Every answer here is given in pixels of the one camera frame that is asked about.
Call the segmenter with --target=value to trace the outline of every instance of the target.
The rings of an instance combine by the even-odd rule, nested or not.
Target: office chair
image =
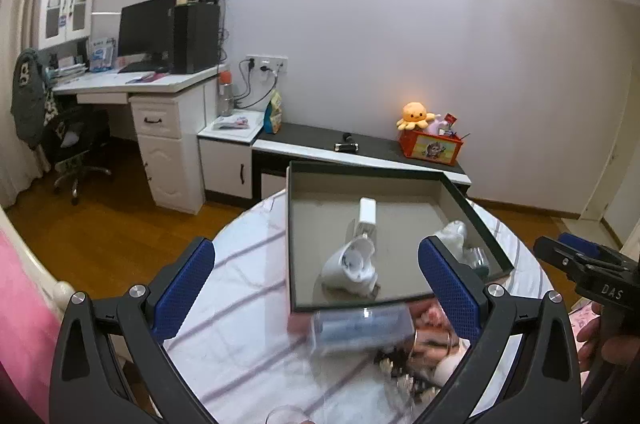
[[[72,131],[77,141],[68,147],[63,146],[57,131],[65,133]],[[77,205],[80,181],[89,171],[103,173],[111,177],[111,169],[91,166],[84,163],[90,152],[104,146],[110,138],[109,118],[104,110],[94,110],[90,105],[74,105],[50,121],[43,134],[40,144],[49,162],[54,166],[59,176],[53,185],[55,193],[60,191],[60,185],[67,179],[73,179],[71,187],[71,203]]]

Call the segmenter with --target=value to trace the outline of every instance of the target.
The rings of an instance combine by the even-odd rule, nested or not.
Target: cable
[[[226,0],[220,0],[220,11],[222,13],[222,28],[218,30],[218,63],[226,61],[226,52],[222,47],[226,38],[225,38],[225,20],[226,20]]]
[[[249,75],[248,77],[244,76],[244,71],[242,71],[242,63],[243,62],[249,62]],[[248,97],[251,94],[251,71],[254,69],[254,58],[244,58],[243,60],[241,60],[238,63],[238,70],[240,70],[240,75],[242,75],[242,80],[244,81],[244,92],[241,93],[240,95],[234,95],[234,99],[236,100],[242,100],[246,97]]]
[[[267,97],[268,94],[270,94],[276,87],[276,85],[278,84],[278,76],[280,74],[280,68],[282,68],[283,63],[281,62],[278,65],[278,70],[277,71],[273,71],[273,74],[275,75],[275,79],[273,80],[273,86],[270,87],[269,91],[267,93],[265,93],[262,97],[260,97],[260,99],[258,99],[255,102],[252,102],[251,104],[247,105],[247,106],[238,106],[239,109],[247,109],[247,108],[251,108],[252,106],[255,106],[256,104],[258,104],[258,102],[260,102],[261,100],[265,99]]]

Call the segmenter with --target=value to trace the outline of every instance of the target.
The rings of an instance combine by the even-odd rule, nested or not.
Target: orange storage box
[[[457,135],[430,135],[422,131],[405,130],[400,134],[400,147],[410,159],[427,160],[455,166],[458,152],[464,143]]]

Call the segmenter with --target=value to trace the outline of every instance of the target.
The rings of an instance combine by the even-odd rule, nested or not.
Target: round table
[[[551,283],[526,246],[470,202],[509,256],[502,283],[512,295],[542,298]],[[279,406],[303,409],[316,424],[398,424],[371,354],[311,356],[287,327],[286,195],[257,204],[213,240],[216,266],[180,331],[165,350],[194,394],[220,424],[260,424]],[[492,406],[515,356],[512,336],[474,412]]]

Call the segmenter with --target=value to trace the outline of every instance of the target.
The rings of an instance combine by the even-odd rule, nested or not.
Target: orange octopus plush toy
[[[427,123],[431,120],[435,120],[436,116],[433,113],[427,113],[425,108],[419,102],[410,102],[402,108],[402,118],[396,122],[396,126],[400,131],[405,129],[414,129],[416,126],[421,129],[427,127]]]

